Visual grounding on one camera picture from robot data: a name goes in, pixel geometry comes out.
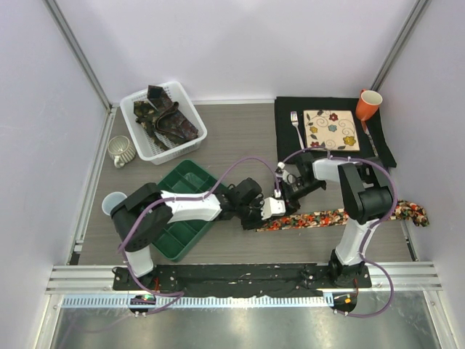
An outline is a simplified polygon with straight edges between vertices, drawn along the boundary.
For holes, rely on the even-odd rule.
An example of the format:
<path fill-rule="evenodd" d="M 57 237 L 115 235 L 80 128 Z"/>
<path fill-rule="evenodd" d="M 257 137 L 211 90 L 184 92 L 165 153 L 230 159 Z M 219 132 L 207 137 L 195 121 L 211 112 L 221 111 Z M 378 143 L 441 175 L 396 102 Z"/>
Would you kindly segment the red floral patterned tie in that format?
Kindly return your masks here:
<path fill-rule="evenodd" d="M 279 217 L 257 232 L 272 230 L 288 230 L 301 228 L 325 228 L 337 225 L 346 225 L 349 216 L 343 209 L 312 212 L 307 214 L 293 214 L 287 217 Z M 410 201 L 399 200 L 389 220 L 410 220 L 417 227 L 429 225 L 429 218 L 425 208 Z"/>

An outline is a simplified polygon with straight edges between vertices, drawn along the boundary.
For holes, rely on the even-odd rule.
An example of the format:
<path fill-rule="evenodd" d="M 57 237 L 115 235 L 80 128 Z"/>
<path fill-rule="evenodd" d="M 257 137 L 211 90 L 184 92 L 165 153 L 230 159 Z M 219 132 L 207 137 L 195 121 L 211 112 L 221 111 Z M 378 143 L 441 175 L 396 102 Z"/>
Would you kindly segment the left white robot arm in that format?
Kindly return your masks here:
<path fill-rule="evenodd" d="M 111 218 L 116 232 L 126 243 L 123 256 L 131 268 L 130 282 L 146 290 L 155 280 L 150 245 L 167 225 L 237 217 L 243 229 L 251 230 L 264 225 L 263 205 L 260 185 L 246 178 L 238 185 L 219 184 L 212 192 L 196 194 L 168 192 L 149 182 L 130 196 L 122 192 L 108 194 L 102 201 L 102 211 Z"/>

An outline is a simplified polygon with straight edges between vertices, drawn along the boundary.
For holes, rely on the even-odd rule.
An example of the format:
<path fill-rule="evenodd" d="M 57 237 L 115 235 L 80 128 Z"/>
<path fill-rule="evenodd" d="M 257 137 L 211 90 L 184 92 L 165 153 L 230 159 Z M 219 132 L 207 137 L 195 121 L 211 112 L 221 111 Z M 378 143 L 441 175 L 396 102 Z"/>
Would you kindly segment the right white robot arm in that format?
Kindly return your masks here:
<path fill-rule="evenodd" d="M 389 173 L 376 159 L 351 159 L 328 156 L 314 159 L 311 153 L 296 155 L 299 175 L 288 179 L 280 163 L 280 191 L 288 213 L 299 208 L 299 199 L 327 182 L 340 185 L 344 211 L 348 214 L 341 241 L 331 252 L 328 279 L 334 286 L 351 287 L 363 274 L 365 251 L 381 222 L 391 216 L 397 205 L 397 191 Z"/>

